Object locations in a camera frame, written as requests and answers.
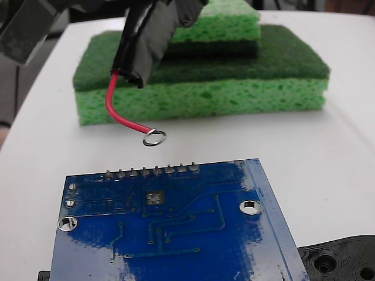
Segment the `red wire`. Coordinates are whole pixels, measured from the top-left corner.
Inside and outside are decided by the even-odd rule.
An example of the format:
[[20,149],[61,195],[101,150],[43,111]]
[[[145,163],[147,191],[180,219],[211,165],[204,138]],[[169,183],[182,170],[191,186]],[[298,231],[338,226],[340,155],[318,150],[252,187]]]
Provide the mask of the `red wire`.
[[105,99],[105,106],[107,107],[108,113],[110,114],[110,116],[113,119],[115,119],[120,124],[123,124],[124,126],[129,127],[131,129],[134,129],[134,130],[136,130],[138,132],[141,132],[141,133],[148,133],[149,131],[152,130],[151,128],[143,126],[143,125],[140,125],[138,123],[135,123],[135,122],[132,122],[130,120],[125,119],[120,114],[118,114],[116,112],[116,110],[113,108],[112,97],[113,97],[113,93],[114,93],[115,88],[116,88],[116,83],[117,83],[117,80],[118,80],[118,75],[119,75],[119,71],[118,70],[116,70],[116,71],[113,72],[111,83],[110,83],[110,86],[109,86],[108,92],[107,92],[107,98]]

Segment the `blue circuit board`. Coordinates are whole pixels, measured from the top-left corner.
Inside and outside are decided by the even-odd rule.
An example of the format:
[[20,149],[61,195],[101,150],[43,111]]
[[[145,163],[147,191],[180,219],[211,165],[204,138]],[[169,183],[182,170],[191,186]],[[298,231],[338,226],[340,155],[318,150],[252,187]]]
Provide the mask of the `blue circuit board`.
[[50,280],[309,279],[252,159],[68,176]]

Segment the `mounting hole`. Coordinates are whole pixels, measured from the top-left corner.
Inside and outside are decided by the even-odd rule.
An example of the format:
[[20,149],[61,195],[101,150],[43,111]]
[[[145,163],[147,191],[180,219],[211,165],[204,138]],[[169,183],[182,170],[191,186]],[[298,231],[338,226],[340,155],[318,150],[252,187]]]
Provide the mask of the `mounting hole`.
[[334,257],[329,255],[322,255],[314,261],[315,269],[317,269],[321,274],[328,274],[334,271],[337,265],[338,264]]
[[240,204],[240,210],[247,215],[256,215],[260,213],[260,204],[253,200],[243,201]]
[[375,277],[375,271],[372,268],[364,268],[359,275],[363,280],[373,280]]
[[57,227],[61,231],[72,231],[74,230],[78,225],[78,221],[74,217],[64,217],[59,220],[57,223]]

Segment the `white surface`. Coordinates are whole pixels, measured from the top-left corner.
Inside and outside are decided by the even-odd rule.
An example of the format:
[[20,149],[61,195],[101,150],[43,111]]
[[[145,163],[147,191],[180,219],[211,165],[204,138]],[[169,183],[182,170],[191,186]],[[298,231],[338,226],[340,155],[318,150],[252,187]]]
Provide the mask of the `white surface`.
[[155,148],[120,125],[79,127],[74,71],[90,37],[122,20],[69,26],[0,152],[2,280],[50,269],[65,176],[107,169],[259,157],[297,246],[375,235],[375,18],[264,12],[262,21],[287,26],[328,63],[325,109],[149,122],[168,133]]

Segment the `wire ring terminal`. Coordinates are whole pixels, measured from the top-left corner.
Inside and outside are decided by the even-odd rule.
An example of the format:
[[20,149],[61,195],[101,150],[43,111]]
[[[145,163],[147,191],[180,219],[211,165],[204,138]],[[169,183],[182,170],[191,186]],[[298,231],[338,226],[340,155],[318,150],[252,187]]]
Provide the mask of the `wire ring terminal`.
[[[157,142],[148,142],[147,139],[149,136],[151,135],[162,135],[160,140],[158,140]],[[150,131],[148,131],[145,135],[145,137],[143,138],[143,144],[145,146],[156,146],[156,145],[160,145],[163,141],[165,141],[166,139],[166,133],[163,132],[163,131],[158,131],[156,129],[152,129]]]

